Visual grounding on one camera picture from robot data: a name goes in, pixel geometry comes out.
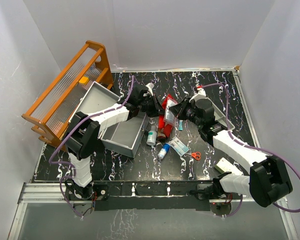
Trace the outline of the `teal white packet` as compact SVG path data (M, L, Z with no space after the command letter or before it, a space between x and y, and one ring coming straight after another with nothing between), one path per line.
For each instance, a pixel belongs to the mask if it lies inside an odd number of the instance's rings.
M176 153L182 157L186 153L189 152L189 148L178 138L178 137L173 137L168 144L176 151Z

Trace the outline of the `orange small scissors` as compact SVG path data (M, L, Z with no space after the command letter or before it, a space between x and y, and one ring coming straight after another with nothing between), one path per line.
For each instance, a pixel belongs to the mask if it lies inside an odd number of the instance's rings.
M201 153L200 152L192 152L191 154L191 157L193 158L193 159L195 159L196 161L199 161L200 159L201 159Z

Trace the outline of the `stack of gauze packets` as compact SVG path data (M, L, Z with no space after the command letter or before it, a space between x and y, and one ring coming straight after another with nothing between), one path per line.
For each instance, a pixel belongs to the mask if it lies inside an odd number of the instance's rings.
M166 124L170 124L172 126L175 126L176 125L176 117L174 116L174 114L172 113L172 111L170 110L170 107L173 107L175 105L177 105L178 103L171 99L171 98L168 98L167 99L167 102L166 102L166 107L165 107L165 113L164 113L164 118L163 118L163 121L166 123Z

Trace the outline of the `light blue plastic tweezers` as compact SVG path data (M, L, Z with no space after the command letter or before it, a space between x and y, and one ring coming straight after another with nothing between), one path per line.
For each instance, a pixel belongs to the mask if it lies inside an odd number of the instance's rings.
M179 123L178 123L178 130L179 130L179 131L182 131L182 130L183 130L183 120L179 120Z

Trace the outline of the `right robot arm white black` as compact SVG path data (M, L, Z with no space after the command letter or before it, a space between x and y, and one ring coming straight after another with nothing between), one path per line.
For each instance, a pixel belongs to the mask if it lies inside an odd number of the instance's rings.
M216 197L223 199L230 193L246 195L265 208L293 191L284 161L230 137L225 115L209 98L192 100L187 97L169 107L169 111L178 120L194 123L205 142L223 151L248 173L223 173L215 178L212 190Z

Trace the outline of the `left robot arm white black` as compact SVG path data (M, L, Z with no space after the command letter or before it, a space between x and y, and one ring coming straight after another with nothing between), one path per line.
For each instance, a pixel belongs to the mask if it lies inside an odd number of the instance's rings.
M128 96L114 105L95 113L85 114L79 111L74 114L63 139L73 171L71 186L67 182L65 185L77 198L87 200L93 195L90 161L100 139L100 132L129 121L140 112L149 117L164 114L163 107L153 93L153 87L153 83L135 83Z

